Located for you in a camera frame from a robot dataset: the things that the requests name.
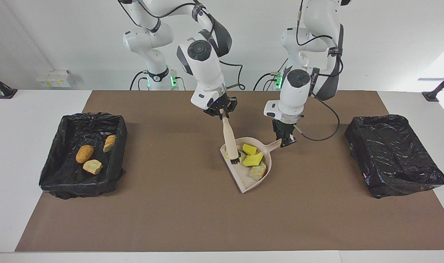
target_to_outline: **white dustpan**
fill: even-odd
[[[256,140],[251,137],[238,138],[235,140],[238,151],[242,152],[243,144],[249,144],[254,147],[257,147],[264,154],[264,163],[267,166],[266,174],[259,180],[255,181],[248,177],[250,174],[251,167],[246,167],[242,163],[238,163],[233,165],[230,163],[230,160],[225,158],[227,153],[227,148],[225,144],[220,148],[220,153],[222,153],[222,158],[225,161],[230,173],[233,176],[233,179],[238,185],[238,188],[242,193],[246,193],[247,191],[255,188],[258,184],[260,184],[269,174],[270,169],[272,168],[272,158],[270,158],[270,152],[280,147],[280,143],[282,140],[277,140],[269,145],[264,145],[262,142]]]

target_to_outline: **bread piece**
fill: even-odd
[[[259,181],[266,173],[267,166],[264,162],[261,162],[258,166],[253,166],[250,171],[249,177],[252,180]]]
[[[100,170],[102,170],[103,165],[98,160],[88,160],[86,163],[84,163],[83,168],[93,175],[98,175]]]
[[[80,147],[76,154],[76,162],[85,163],[87,162],[94,153],[94,147],[92,145],[83,145]]]
[[[105,146],[103,146],[103,152],[108,153],[115,146],[116,135],[110,135],[105,140]]]

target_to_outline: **brush handle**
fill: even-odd
[[[228,158],[230,160],[238,159],[238,149],[236,148],[235,135],[233,134],[232,126],[228,122],[227,117],[222,118],[223,122],[223,137],[225,139],[225,146],[227,147]]]

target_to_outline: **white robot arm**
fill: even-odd
[[[300,7],[297,27],[288,28],[282,35],[282,45],[289,54],[289,62],[282,76],[280,100],[269,100],[264,115],[273,118],[281,147],[296,142],[292,135],[294,125],[302,117],[304,104],[312,95],[328,100],[337,92],[342,71],[342,41],[344,29],[339,22],[340,0],[305,0]],[[347,5],[350,0],[342,0]],[[299,27],[302,9],[305,28]],[[306,52],[327,52],[327,66],[320,69],[310,62]]]
[[[123,36],[125,46],[144,58],[152,90],[171,90],[176,86],[176,71],[172,70],[162,52],[156,48],[173,42],[172,28],[161,21],[171,15],[190,15],[203,28],[200,32],[216,47],[219,57],[227,54],[232,45],[228,31],[215,20],[198,1],[185,0],[118,0],[138,26]]]

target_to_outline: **black pole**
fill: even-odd
[[[434,89],[434,91],[422,92],[422,94],[429,102],[439,102],[439,100],[436,98],[436,95],[438,94],[438,92],[442,91],[443,88],[444,88],[444,80],[437,88]]]
[[[2,83],[1,81],[0,81],[0,90],[1,90],[0,99],[10,99],[17,92],[17,89],[10,88],[8,85]]]

